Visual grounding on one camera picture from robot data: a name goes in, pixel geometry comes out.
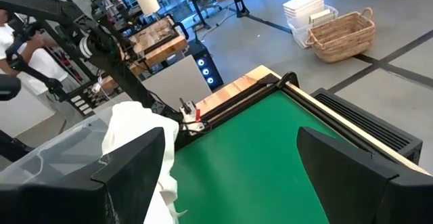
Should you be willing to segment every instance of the black speaker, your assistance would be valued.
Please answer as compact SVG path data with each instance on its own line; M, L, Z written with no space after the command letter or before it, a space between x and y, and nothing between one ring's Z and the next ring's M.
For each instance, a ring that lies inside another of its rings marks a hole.
M185 54L192 55L204 79L208 83L210 90L214 91L221 85L224 85L223 79L219 74L214 60L209 53L208 48L197 39L188 42L188 52Z

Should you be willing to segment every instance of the wooden board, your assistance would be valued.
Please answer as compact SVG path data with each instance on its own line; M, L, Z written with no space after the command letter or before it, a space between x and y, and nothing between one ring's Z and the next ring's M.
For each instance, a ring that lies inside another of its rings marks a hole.
M143 34L149 32L148 29L151 27L152 26L147 27L147 28L143 29L142 31L138 32L137 34L135 34L134 36L130 37L130 40L132 42L136 43L136 45L134 46L135 53L140 54L142 51L144 51L144 49L149 47L149 45L148 45L149 39L144 39L142 36L143 36ZM178 51L181 51L187 47L187 40L185 39L183 34L181 34L181 32L179 32L178 30L176 30L176 32L179 33L178 37L176 37L176 38L172 39L171 41L161 45L160 47L156 48L155 50L145 54L145 58L146 58L145 63L149 67L165 61L165 59L167 59L167 57L170 56L171 54L176 53ZM140 63L136 62L133 65L131 65L129 67L129 69L135 75L138 75L138 74L141 74L142 72L146 71L146 66L144 64L140 64ZM114 86L116 86L116 82L114 81L114 79L112 77L108 76L105 79L103 79L103 81L102 81L102 88L103 89L109 91Z
M221 105L228 99L232 98L234 95L237 95L243 90L253 86L258 80L260 80L261 78L263 78L264 76L270 73L275 75L278 78L281 78L278 74L274 73L272 70L262 65L250 71L249 73L243 75L242 77L235 80L234 82L224 86L222 89L218 90L217 92L213 93L212 95L208 96L202 101L198 102L196 106L201 110L202 114L205 114L210 110L212 110L213 108ZM397 162L400 162L401 164L404 164L410 169L413 169L415 171L418 171L426 175L430 175L428 171L417 166L415 163L411 162L410 160L406 159L399 153L395 152L393 149L389 148L387 145L385 145L375 137L366 133L358 126L349 122L348 120L340 116L338 113L334 112L332 109L323 105L321 102L317 101L309 94L305 93L303 90L297 88L296 86L290 83L287 83L287 86L290 87L293 91L297 92L299 95L303 96L303 98L305 98L306 100L310 101L312 104L321 108L324 112L326 112L336 120L340 121L342 124L346 125L348 128L352 129L354 132L358 133L361 137L366 139L370 143L370 145L373 146L375 149L380 150L381 152L385 153L392 159L396 160Z

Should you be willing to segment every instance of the white shirt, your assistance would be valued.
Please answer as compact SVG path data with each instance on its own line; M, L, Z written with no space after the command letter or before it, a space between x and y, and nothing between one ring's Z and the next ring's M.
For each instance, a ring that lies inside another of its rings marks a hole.
M0 60L6 58L5 51L14 42L13 31L13 28L7 24L5 24L5 26L0 26ZM18 53L21 53L26 46L27 43L23 44L19 48ZM28 65L52 79L63 81L68 77L68 73L63 70L43 48L39 48L33 53ZM48 90L41 81L33 78L25 72L20 72L17 77L36 95L40 95Z

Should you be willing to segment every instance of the wicker basket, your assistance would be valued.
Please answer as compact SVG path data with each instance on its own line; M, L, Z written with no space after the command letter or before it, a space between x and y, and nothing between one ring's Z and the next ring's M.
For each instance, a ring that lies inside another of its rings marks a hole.
M375 25L371 21L373 10L362 14L353 12L309 30L307 45L311 45L319 58L332 63L360 54L371 47Z

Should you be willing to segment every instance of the white plastic bin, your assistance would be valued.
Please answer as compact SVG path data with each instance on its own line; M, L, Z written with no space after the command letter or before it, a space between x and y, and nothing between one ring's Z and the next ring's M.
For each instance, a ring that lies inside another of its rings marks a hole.
M334 18L338 17L338 11L329 6L329 5L325 5L325 9L327 10L329 9L331 11L331 13L334 14ZM290 30L292 31L293 34L293 38L295 39L295 41L297 42L297 44L299 46L301 46L301 48L306 49L308 47L310 47L309 45L306 45L305 42L309 37L309 29L313 27L313 24L309 24L309 18L310 16L313 14L309 14L306 16L301 16L301 17L297 17L297 18L291 18L287 21L287 24L290 28Z

